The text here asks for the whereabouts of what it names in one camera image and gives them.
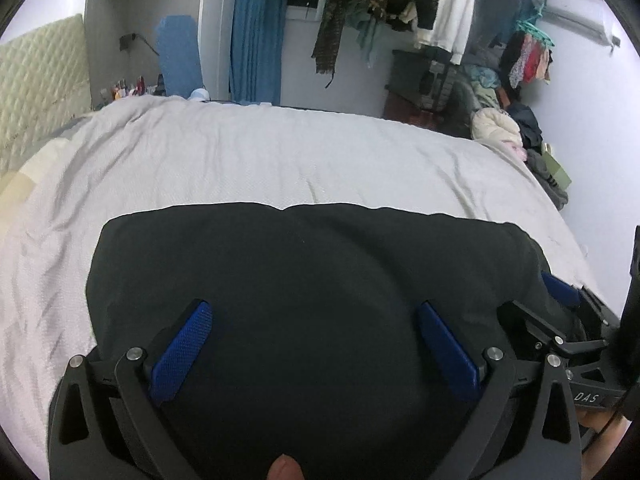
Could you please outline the person's right hand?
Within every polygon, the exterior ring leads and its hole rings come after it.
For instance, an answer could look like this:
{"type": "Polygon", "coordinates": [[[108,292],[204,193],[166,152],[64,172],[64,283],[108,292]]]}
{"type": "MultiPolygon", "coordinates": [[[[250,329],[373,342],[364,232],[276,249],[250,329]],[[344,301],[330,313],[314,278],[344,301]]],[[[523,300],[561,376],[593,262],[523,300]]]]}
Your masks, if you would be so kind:
{"type": "Polygon", "coordinates": [[[590,448],[582,453],[582,478],[592,479],[623,440],[631,422],[624,415],[614,412],[578,410],[576,414],[582,426],[598,434],[590,448]]]}

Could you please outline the person's left hand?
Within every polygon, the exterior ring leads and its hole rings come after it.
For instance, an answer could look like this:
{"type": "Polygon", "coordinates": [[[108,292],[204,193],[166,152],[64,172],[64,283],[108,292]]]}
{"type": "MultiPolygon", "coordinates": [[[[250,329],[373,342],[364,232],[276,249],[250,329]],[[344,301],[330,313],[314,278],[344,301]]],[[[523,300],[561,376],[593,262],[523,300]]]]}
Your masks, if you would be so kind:
{"type": "Polygon", "coordinates": [[[293,457],[281,455],[270,466],[267,480],[304,480],[304,474],[293,457]]]}

